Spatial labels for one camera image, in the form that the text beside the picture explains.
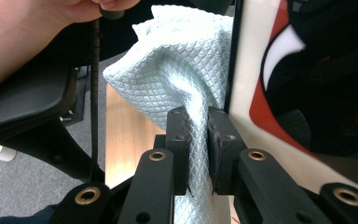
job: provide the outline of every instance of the black cable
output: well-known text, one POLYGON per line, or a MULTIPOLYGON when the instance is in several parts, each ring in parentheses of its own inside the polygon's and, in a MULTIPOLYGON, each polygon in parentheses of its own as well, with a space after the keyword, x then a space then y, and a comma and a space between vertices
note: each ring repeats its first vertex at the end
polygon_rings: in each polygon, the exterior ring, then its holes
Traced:
POLYGON ((98 77, 100 63, 100 21, 92 24, 92 62, 90 66, 91 170, 89 181, 97 180, 98 166, 98 77))
POLYGON ((105 11, 101 8, 101 5, 100 12, 101 15, 108 20, 117 20, 124 16, 124 11, 105 11))

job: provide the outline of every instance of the wooden table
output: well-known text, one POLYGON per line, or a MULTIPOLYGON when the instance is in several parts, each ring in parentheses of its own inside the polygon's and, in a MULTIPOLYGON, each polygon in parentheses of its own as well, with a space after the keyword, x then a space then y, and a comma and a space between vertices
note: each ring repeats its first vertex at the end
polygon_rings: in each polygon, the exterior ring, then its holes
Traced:
POLYGON ((141 155, 153 148, 158 133, 165 132, 106 86, 105 183, 109 188, 134 175, 141 155))

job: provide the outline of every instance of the black chair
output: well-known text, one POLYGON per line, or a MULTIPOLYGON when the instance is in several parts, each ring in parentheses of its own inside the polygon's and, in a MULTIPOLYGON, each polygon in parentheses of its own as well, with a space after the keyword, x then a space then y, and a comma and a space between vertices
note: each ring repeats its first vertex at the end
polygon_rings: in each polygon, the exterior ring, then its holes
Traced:
MULTIPOLYGON (((152 5, 197 5, 224 13, 231 0, 193 2, 144 0, 120 20, 100 19, 100 60, 128 50, 137 41, 131 26, 152 19, 152 5)), ((76 67, 91 63, 91 37, 90 22, 65 28, 38 56, 0 85, 0 145, 45 161, 84 182, 90 178, 91 157, 67 132, 61 116, 76 98, 76 67)), ((94 172, 94 179, 103 182, 104 172, 100 168, 94 172)))

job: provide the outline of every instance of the microfiber cloth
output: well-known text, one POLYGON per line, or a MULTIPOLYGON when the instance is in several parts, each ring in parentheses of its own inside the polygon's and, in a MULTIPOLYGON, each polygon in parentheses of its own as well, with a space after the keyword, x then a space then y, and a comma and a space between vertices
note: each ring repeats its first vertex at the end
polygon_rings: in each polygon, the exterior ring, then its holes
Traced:
POLYGON ((133 26, 139 41, 103 75, 162 129, 168 111, 186 109, 191 193, 175 197, 174 223, 230 223, 228 197, 213 195, 206 132, 208 106, 224 106, 232 18, 177 6, 152 12, 153 20, 133 26))

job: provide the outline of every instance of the white cup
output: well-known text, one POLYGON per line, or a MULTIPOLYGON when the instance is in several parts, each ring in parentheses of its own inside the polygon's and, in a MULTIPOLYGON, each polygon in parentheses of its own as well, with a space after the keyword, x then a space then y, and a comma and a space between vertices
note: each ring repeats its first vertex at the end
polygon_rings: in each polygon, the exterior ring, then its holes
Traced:
POLYGON ((16 150, 0 146, 0 161, 12 161, 16 155, 16 150))

